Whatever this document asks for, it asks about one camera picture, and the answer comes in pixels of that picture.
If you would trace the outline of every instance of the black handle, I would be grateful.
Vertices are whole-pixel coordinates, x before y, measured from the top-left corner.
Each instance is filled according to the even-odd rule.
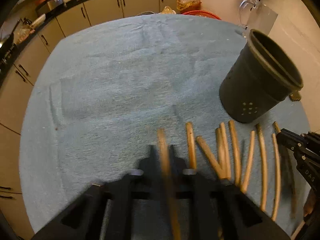
[[[45,44],[46,44],[46,45],[49,45],[48,42],[47,42],[47,40],[45,39],[45,37],[44,37],[43,35],[41,35],[41,37],[45,40]]]
[[[0,195],[0,198],[9,198],[9,199],[13,199],[13,197],[12,197],[12,196],[7,197],[7,196],[1,196],[1,195]]]
[[[84,12],[83,12],[83,8],[82,8],[82,7],[81,7],[81,11],[82,11],[83,18],[85,19],[85,15],[84,15]]]
[[[26,82],[26,79],[20,74],[20,72],[18,70],[16,70],[16,73],[21,76],[21,78],[23,79],[23,82]]]
[[[123,0],[123,5],[125,6],[125,2],[124,2],[124,0]]]
[[[117,3],[118,3],[118,7],[120,8],[119,0],[117,0]]]
[[[29,73],[24,69],[24,67],[21,64],[19,64],[19,67],[23,69],[27,76],[29,75]]]
[[[1,189],[7,189],[7,190],[10,190],[10,189],[11,189],[10,187],[1,187],[1,186],[0,186],[0,188],[1,188]]]

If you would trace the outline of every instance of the table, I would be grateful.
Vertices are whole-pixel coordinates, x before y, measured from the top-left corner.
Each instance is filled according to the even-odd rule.
[[[21,134],[21,186],[35,232],[88,183],[115,180],[134,168],[147,155],[147,145],[157,143],[159,127],[166,129],[167,142],[177,146],[179,156],[187,158],[185,123],[191,121],[195,136],[202,135],[216,154],[215,128],[230,120],[220,103],[219,86],[245,43],[236,25],[184,15],[125,18],[60,41],[36,81]],[[242,175],[250,131],[258,122],[263,127],[268,156],[266,212],[270,216],[275,189],[274,121],[298,134],[309,130],[301,103],[289,99],[256,122],[236,122]],[[247,194],[260,205],[258,145],[256,138]],[[213,177],[199,149],[196,157],[199,171]],[[276,220],[288,234],[302,219],[309,189],[297,171],[295,176],[297,217],[290,219],[291,196],[282,180]],[[139,228],[146,228],[145,232],[135,232]],[[166,239],[161,226],[142,227],[135,222],[133,231],[134,239],[146,239],[148,234]]]

